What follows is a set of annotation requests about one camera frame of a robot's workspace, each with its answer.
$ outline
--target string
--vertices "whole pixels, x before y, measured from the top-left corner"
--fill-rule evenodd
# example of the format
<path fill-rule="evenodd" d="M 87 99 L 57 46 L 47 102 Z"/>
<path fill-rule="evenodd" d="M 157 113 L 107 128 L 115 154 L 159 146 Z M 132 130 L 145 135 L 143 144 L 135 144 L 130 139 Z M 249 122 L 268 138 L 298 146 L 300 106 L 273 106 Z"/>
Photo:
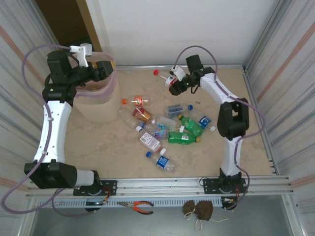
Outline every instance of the string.
<path fill-rule="evenodd" d="M 198 221 L 200 222 L 200 228 L 199 228 L 199 230 L 196 229 L 196 226 L 197 226 L 197 222 L 198 222 Z M 202 222 L 201 222 L 201 220 L 197 219 L 196 222 L 195 222 L 195 231 L 196 231 L 196 232 L 199 232 L 201 229 L 202 229 Z"/>
<path fill-rule="evenodd" d="M 191 212 L 187 212 L 185 215 L 184 215 L 184 220 L 190 220 L 191 219 L 191 216 L 192 214 L 195 212 L 196 208 L 193 209 L 193 211 Z"/>
<path fill-rule="evenodd" d="M 213 221 L 213 222 L 216 222 L 216 223 L 224 221 L 224 220 L 216 221 L 216 220 L 212 220 L 212 219 L 210 219 L 210 220 Z"/>

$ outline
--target red bottle cap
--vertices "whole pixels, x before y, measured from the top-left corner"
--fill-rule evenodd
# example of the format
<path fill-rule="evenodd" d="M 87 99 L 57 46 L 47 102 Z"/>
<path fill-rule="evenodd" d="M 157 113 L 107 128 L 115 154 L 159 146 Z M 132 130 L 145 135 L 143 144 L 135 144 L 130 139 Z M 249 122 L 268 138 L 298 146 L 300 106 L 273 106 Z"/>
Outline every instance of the red bottle cap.
<path fill-rule="evenodd" d="M 155 71 L 153 71 L 153 74 L 154 74 L 154 75 L 156 75 L 156 76 L 158 76 L 158 74 L 159 74 L 159 70 L 155 70 Z"/>

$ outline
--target corrugated wall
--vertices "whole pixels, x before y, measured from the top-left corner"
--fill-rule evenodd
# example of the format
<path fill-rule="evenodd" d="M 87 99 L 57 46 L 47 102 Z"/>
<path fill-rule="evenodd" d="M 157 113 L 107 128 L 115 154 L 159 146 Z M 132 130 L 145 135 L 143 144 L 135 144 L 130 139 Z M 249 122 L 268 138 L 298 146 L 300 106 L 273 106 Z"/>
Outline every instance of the corrugated wall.
<path fill-rule="evenodd" d="M 25 87 L 21 76 L 24 54 L 34 46 L 52 42 L 28 1 L 5 0 L 0 5 L 0 198 L 24 174 L 24 164 L 33 160 L 40 139 L 43 108 Z M 49 73 L 46 58 L 50 49 L 29 58 L 26 76 L 41 91 Z M 7 200 L 13 209 L 25 207 L 23 200 L 28 182 Z M 21 215 L 7 213 L 0 207 L 0 235 L 13 235 Z"/>
<path fill-rule="evenodd" d="M 307 230 L 315 235 L 315 1 L 286 4 L 247 70 L 278 170 L 290 176 Z"/>

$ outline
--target pliers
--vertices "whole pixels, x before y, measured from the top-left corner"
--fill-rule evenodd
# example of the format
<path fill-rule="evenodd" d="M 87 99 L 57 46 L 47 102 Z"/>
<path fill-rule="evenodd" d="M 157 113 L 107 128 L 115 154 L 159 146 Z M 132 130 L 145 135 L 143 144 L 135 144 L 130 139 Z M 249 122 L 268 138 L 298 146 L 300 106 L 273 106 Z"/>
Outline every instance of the pliers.
<path fill-rule="evenodd" d="M 136 207 L 137 205 L 142 205 L 142 204 L 146 204 L 146 205 L 150 205 L 150 206 L 154 206 L 152 203 L 147 202 L 147 201 L 141 201 L 141 202 L 134 202 L 134 203 L 127 203 L 127 202 L 120 202 L 118 203 L 119 205 L 122 205 L 124 207 L 132 207 L 133 210 L 139 212 L 140 214 L 143 215 L 151 215 L 153 214 L 153 211 L 144 211 L 144 210 L 140 210 L 138 207 Z"/>

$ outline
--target green plastic bottle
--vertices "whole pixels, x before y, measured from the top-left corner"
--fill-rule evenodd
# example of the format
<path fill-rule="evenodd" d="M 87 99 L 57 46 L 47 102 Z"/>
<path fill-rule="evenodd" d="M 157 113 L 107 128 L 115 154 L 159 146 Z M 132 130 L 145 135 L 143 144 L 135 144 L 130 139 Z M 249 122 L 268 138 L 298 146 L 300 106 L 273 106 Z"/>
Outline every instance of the green plastic bottle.
<path fill-rule="evenodd" d="M 168 142 L 170 144 L 192 144 L 199 143 L 200 138 L 195 137 L 190 133 L 169 132 Z"/>
<path fill-rule="evenodd" d="M 182 125 L 185 126 L 185 128 L 194 136 L 199 137 L 202 135 L 204 129 L 201 128 L 201 126 L 195 121 L 193 121 L 192 118 L 179 115 L 178 119 L 182 122 Z"/>

